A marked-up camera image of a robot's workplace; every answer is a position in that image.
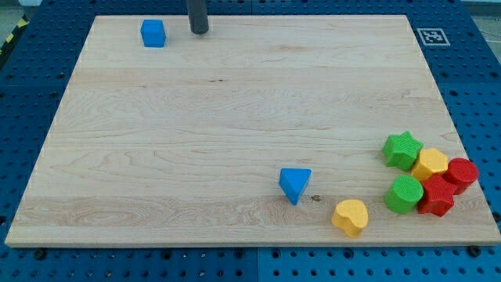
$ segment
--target green cylinder block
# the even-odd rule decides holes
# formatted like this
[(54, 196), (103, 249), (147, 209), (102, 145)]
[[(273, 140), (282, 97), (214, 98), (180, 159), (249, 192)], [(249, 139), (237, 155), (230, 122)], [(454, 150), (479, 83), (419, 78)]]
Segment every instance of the green cylinder block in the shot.
[(416, 207), (423, 193), (423, 187), (417, 179), (410, 175), (400, 175), (391, 184), (384, 202), (393, 212), (406, 214)]

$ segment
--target blue pegboard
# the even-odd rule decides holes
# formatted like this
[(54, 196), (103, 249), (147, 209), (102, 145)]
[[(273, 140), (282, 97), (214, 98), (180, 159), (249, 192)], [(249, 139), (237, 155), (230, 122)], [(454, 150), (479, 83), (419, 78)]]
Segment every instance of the blue pegboard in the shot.
[[(499, 217), (501, 66), (459, 1), (210, 0), (207, 7), (212, 15), (406, 14), (416, 33), (418, 28), (441, 28), (450, 46), (418, 42), (468, 155), (480, 168), (488, 203)], [(186, 4), (184, 0), (44, 0), (0, 72), (0, 281), (501, 280), (500, 246), (470, 252), (467, 248), (7, 248), (5, 235), (94, 16), (119, 14), (186, 14)]]

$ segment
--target red block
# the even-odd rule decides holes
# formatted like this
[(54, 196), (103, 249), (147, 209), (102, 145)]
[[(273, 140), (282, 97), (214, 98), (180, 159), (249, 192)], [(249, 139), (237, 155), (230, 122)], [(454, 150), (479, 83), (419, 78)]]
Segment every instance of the red block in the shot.
[(448, 183), (442, 175), (433, 175), (428, 180), (421, 181), (424, 196), (417, 204), (417, 211), (420, 214), (432, 213), (443, 216), (454, 205), (452, 195), (457, 186)]
[(443, 178), (448, 183), (456, 185), (457, 190), (454, 194), (460, 195), (477, 180), (478, 169), (473, 162), (457, 157), (449, 162), (449, 168)]

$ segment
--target toy block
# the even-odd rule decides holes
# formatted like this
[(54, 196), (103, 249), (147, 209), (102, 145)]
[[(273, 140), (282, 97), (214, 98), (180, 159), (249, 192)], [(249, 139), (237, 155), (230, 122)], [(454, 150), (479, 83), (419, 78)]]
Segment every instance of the toy block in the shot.
[(144, 20), (141, 26), (141, 36), (145, 47), (164, 47), (166, 38), (164, 22), (162, 20)]
[(279, 185), (293, 205), (298, 203), (306, 190), (311, 174), (312, 170), (306, 168), (282, 168), (280, 170)]
[(400, 175), (391, 184), (384, 196), (384, 202), (393, 212), (406, 214), (416, 207), (423, 193), (423, 187), (417, 179), (409, 175)]
[(330, 221), (351, 238), (356, 238), (369, 223), (369, 212), (361, 200), (344, 200), (337, 204)]
[(449, 162), (449, 167), (443, 177), (448, 183), (457, 186), (454, 194), (460, 195), (478, 179), (478, 169), (472, 161), (457, 157)]
[(435, 148), (421, 150), (410, 175), (423, 181), (433, 174), (444, 174), (447, 171), (447, 160), (447, 156)]
[(397, 167), (407, 172), (413, 166), (422, 147), (423, 144), (414, 139), (408, 131), (401, 135), (388, 136), (383, 146), (386, 166)]
[(428, 180), (421, 181), (421, 185), (424, 196), (417, 204), (417, 211), (420, 214), (432, 213), (442, 217), (454, 206), (452, 195), (457, 187), (445, 181), (442, 175), (433, 175)]

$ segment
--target yellow hexagon block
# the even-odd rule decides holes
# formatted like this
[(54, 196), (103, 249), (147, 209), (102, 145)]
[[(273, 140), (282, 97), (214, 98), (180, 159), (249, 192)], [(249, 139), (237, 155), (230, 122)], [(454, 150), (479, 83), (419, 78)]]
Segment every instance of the yellow hexagon block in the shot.
[(447, 172), (447, 165), (447, 156), (441, 151), (435, 148), (421, 150), (410, 175), (419, 181), (424, 181), (433, 174)]
[(337, 204), (330, 221), (348, 236), (356, 238), (369, 223), (369, 212), (361, 200), (344, 200)]

